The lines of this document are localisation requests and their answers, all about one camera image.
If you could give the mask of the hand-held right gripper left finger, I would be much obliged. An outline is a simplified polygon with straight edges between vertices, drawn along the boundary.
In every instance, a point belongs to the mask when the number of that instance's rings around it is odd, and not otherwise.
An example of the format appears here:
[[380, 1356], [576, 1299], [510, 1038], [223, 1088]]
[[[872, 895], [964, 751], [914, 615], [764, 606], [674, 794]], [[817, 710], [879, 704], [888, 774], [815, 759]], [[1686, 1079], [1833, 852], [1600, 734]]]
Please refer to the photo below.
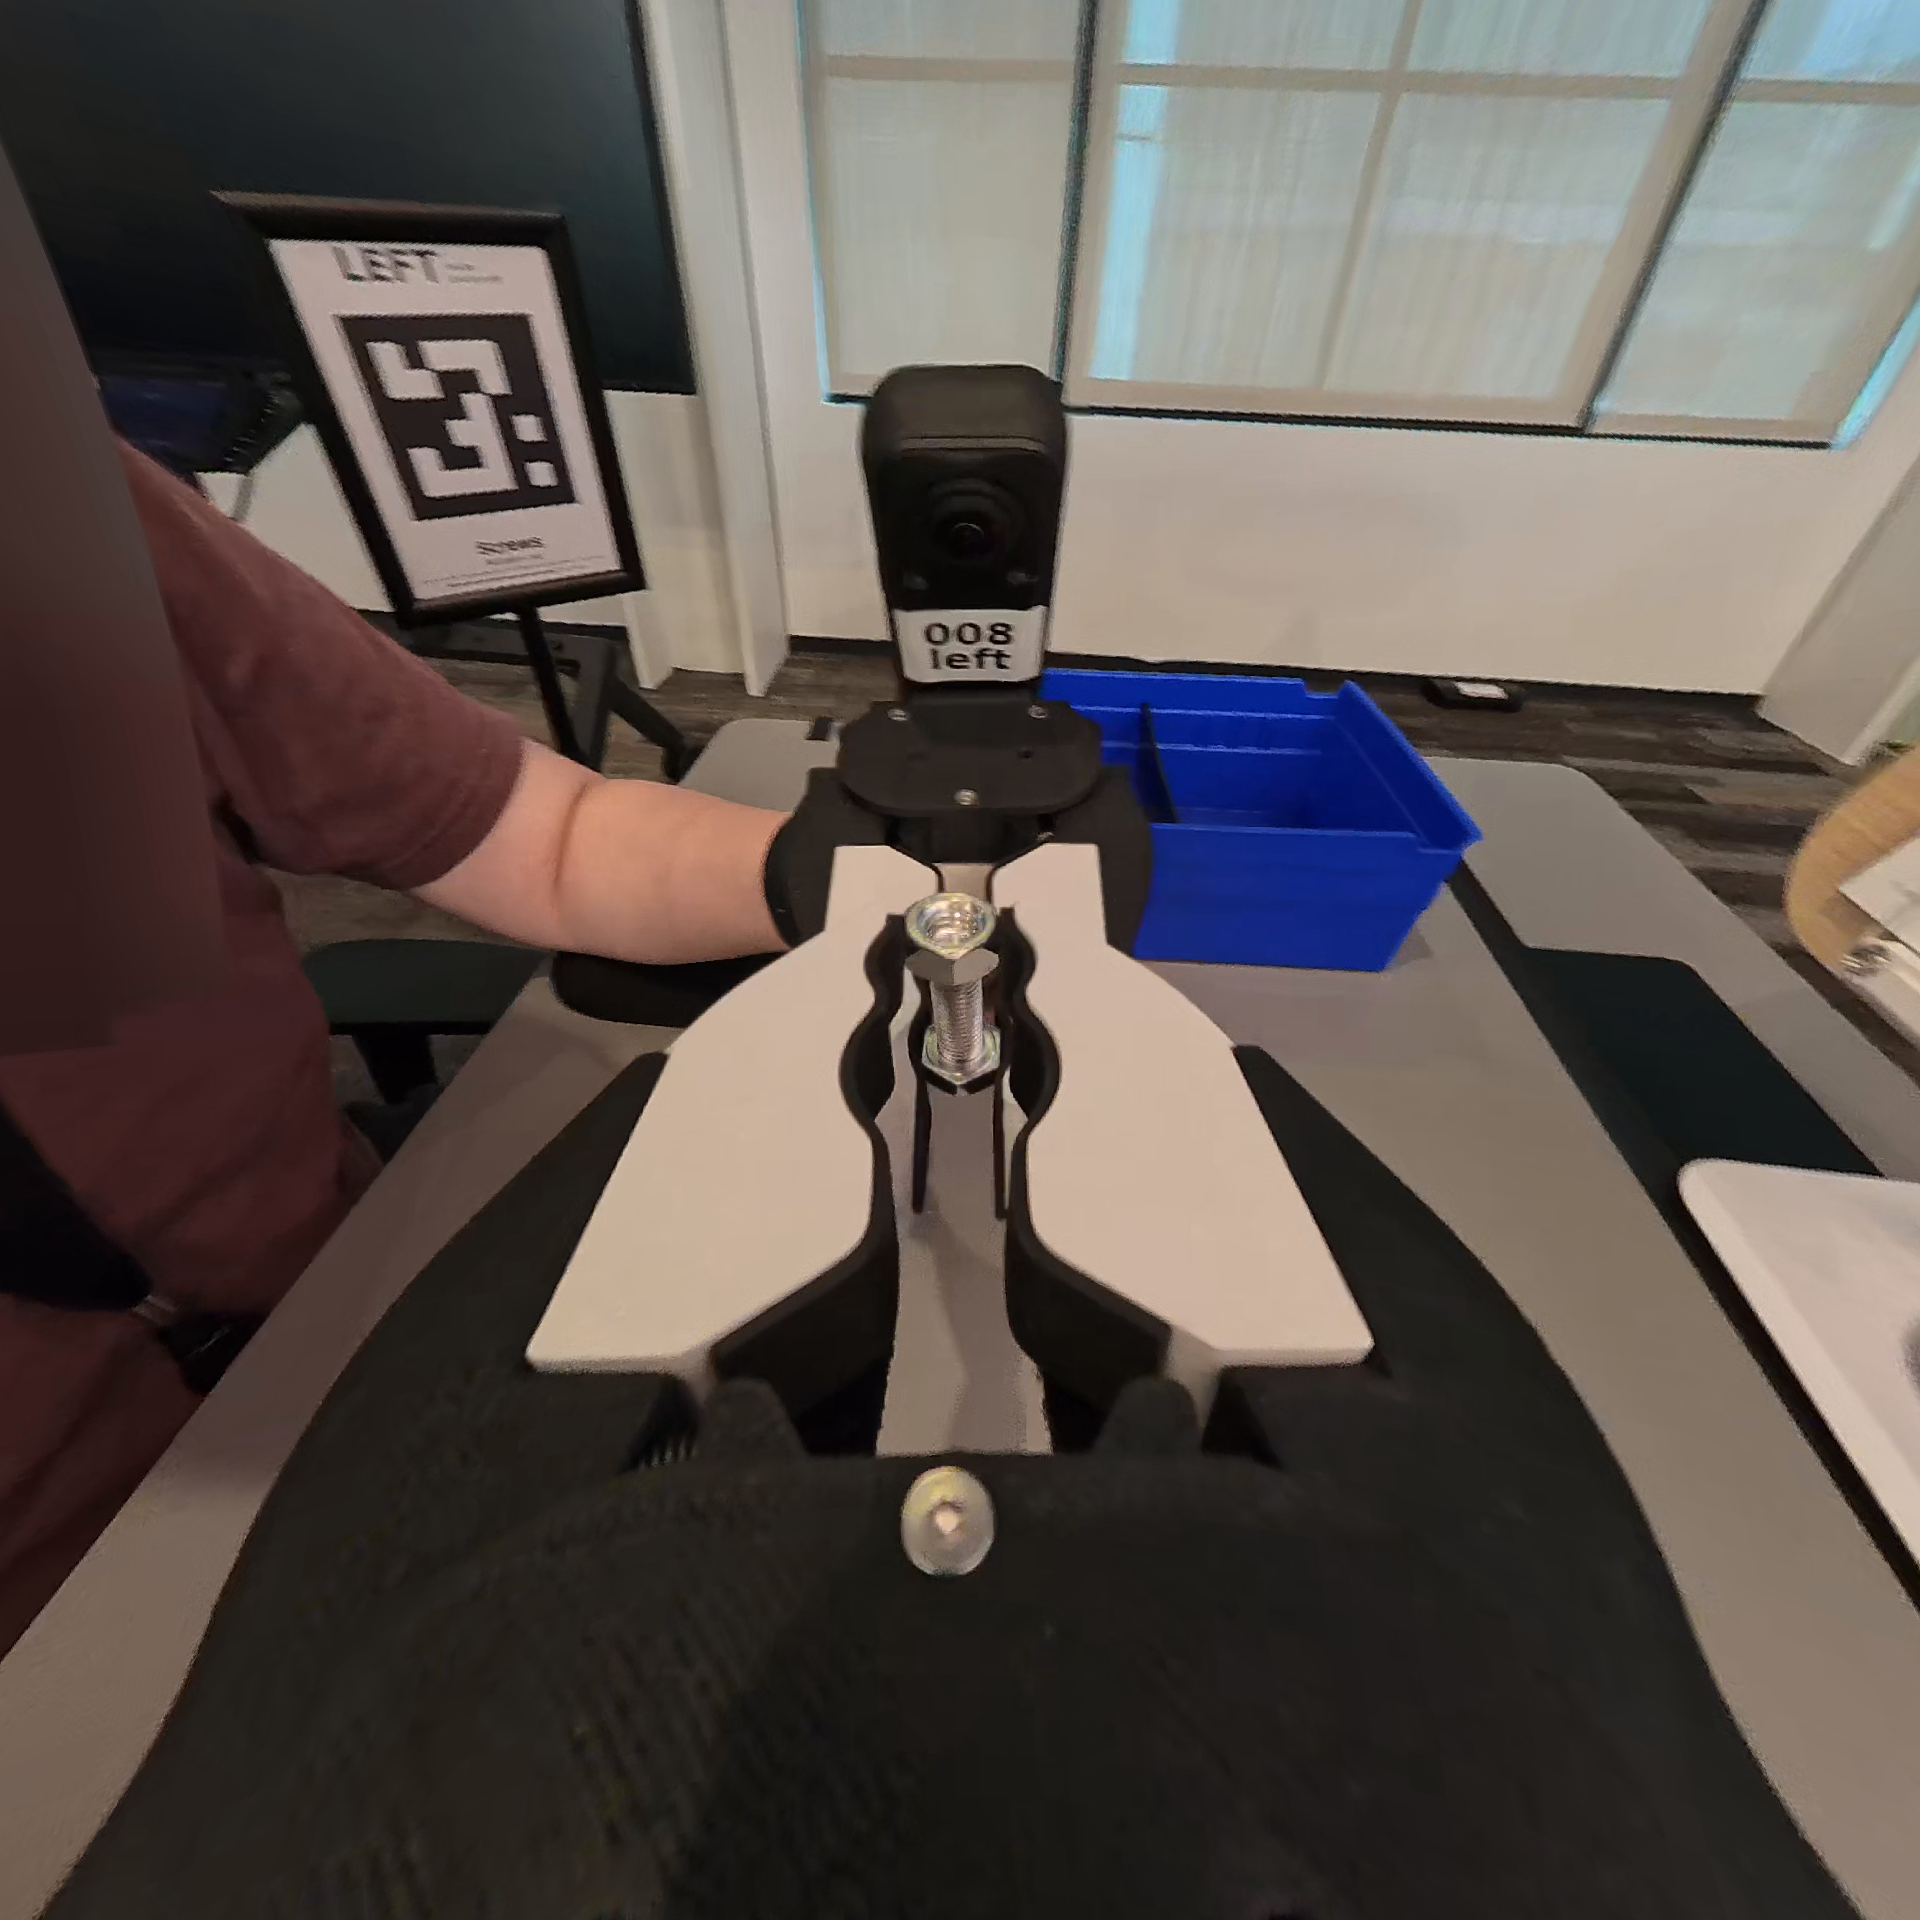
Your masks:
[[764, 1383], [808, 1450], [874, 1450], [901, 1236], [901, 918], [849, 916], [660, 1059], [527, 1343], [542, 1376]]

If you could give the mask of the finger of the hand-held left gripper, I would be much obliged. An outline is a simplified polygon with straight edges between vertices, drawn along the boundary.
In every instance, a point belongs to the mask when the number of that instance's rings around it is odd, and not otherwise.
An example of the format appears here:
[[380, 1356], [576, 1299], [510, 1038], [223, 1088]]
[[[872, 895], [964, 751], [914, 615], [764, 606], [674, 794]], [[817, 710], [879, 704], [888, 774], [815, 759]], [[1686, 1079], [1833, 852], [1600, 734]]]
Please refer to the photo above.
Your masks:
[[1064, 963], [1111, 947], [1096, 847], [1045, 844], [1000, 861], [988, 899], [1014, 928], [1037, 963]]
[[940, 870], [898, 847], [840, 845], [832, 852], [822, 940], [871, 947], [888, 918], [940, 893]]

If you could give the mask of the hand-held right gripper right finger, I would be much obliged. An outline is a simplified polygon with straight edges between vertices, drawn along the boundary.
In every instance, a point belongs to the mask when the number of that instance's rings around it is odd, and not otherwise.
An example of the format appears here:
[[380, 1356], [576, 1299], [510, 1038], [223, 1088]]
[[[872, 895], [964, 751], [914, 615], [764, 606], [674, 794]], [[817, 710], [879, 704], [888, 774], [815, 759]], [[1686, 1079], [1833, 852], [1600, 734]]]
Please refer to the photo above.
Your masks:
[[1368, 1360], [1244, 1046], [1116, 948], [1101, 912], [1014, 906], [1000, 925], [1018, 1112], [1004, 1299], [1047, 1443], [1089, 1450], [1129, 1386], [1180, 1386], [1207, 1420], [1233, 1372]]

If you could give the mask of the steel hex nut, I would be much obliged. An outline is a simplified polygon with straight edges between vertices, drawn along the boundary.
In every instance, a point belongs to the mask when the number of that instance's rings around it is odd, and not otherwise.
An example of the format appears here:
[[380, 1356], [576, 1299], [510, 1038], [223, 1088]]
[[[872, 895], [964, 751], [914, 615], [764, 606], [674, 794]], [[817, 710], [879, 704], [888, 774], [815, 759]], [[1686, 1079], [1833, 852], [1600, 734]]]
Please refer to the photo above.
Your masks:
[[932, 989], [957, 992], [980, 984], [998, 966], [991, 947], [997, 909], [967, 893], [937, 893], [903, 916], [905, 965]]

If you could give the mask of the blue plastic bin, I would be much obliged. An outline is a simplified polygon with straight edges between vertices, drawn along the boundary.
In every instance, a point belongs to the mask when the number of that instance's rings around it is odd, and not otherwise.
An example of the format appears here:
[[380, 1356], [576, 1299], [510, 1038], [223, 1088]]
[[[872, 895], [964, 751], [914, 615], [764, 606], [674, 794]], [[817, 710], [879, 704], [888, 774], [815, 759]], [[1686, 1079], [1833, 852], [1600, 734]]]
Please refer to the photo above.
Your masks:
[[1300, 678], [1050, 670], [1136, 791], [1152, 704], [1180, 824], [1150, 824], [1143, 959], [1382, 971], [1481, 840], [1469, 812], [1374, 696]]

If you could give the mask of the person's left forearm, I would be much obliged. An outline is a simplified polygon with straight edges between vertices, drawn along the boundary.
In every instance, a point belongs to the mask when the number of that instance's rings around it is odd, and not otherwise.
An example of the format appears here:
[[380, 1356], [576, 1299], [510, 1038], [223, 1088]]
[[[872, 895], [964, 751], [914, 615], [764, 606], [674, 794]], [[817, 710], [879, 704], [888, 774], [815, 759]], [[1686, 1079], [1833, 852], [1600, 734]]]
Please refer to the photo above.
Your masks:
[[782, 812], [610, 780], [527, 741], [492, 830], [410, 899], [511, 941], [631, 965], [780, 952]]

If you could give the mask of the dark office chair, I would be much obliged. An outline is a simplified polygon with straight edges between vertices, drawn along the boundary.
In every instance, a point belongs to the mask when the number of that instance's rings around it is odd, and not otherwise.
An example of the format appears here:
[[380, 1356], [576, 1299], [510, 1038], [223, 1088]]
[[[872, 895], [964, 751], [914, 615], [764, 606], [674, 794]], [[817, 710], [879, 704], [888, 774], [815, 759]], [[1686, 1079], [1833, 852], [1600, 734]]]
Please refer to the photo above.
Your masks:
[[380, 1160], [394, 1159], [439, 1100], [433, 1042], [485, 1038], [544, 966], [534, 948], [446, 940], [340, 941], [303, 955], [329, 1035], [352, 1045], [374, 1091], [345, 1112]]

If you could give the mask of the black easel stand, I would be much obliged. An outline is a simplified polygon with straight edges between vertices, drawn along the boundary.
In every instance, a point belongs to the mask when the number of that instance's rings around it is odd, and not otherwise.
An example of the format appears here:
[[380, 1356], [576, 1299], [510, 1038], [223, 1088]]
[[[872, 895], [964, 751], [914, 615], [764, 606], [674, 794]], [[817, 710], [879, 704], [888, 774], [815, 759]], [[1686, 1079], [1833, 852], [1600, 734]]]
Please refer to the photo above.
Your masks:
[[628, 644], [608, 628], [565, 626], [553, 635], [534, 611], [423, 626], [384, 615], [380, 626], [430, 662], [521, 671], [538, 700], [548, 742], [594, 772], [606, 767], [612, 722], [655, 751], [670, 784], [681, 781], [695, 762], [688, 736], [633, 683]]

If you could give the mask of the white framed window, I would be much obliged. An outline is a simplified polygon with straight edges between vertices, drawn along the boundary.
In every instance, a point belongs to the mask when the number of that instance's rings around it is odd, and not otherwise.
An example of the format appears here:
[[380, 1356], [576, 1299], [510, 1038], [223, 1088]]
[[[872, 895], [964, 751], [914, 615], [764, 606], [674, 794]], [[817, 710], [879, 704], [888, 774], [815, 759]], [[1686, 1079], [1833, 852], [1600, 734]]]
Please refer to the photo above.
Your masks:
[[1833, 446], [1913, 351], [1917, 7], [797, 5], [822, 387]]

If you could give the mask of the black framed tag sign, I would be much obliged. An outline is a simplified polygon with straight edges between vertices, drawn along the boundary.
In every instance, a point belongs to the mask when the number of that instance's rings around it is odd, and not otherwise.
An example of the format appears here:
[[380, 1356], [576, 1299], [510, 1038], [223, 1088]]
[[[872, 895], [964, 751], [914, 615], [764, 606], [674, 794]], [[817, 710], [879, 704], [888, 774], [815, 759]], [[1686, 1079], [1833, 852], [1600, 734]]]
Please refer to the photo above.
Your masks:
[[558, 207], [212, 198], [402, 626], [644, 590]]

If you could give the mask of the white document stand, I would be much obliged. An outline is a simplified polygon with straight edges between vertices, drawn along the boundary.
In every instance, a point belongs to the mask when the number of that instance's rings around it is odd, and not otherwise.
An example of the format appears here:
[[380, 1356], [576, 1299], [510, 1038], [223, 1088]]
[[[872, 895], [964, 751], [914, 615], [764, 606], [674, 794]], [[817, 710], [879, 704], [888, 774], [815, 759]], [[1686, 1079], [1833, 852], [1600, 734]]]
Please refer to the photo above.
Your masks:
[[1917, 1555], [1914, 1079], [1788, 963], [1704, 978], [1869, 1173], [1693, 1159], [1678, 1191], [1864, 1495]]

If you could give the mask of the printed instruction sheet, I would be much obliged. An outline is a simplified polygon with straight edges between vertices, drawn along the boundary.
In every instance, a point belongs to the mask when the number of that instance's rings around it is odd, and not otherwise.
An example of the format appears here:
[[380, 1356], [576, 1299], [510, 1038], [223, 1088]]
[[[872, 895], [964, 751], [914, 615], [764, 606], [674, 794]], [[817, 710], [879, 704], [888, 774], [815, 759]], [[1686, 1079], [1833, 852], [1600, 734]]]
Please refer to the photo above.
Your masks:
[[1839, 883], [1839, 895], [1882, 932], [1917, 950], [1917, 836]]

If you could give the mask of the large black wall screen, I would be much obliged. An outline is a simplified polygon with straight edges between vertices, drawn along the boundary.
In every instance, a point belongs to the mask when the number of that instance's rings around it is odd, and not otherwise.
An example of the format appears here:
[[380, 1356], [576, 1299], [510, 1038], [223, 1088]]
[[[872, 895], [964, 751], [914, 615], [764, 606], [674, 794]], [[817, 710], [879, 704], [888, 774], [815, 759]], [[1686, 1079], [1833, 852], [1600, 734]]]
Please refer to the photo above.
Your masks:
[[93, 365], [268, 365], [215, 198], [553, 207], [591, 362], [692, 394], [628, 3], [4, 3], [4, 148]]

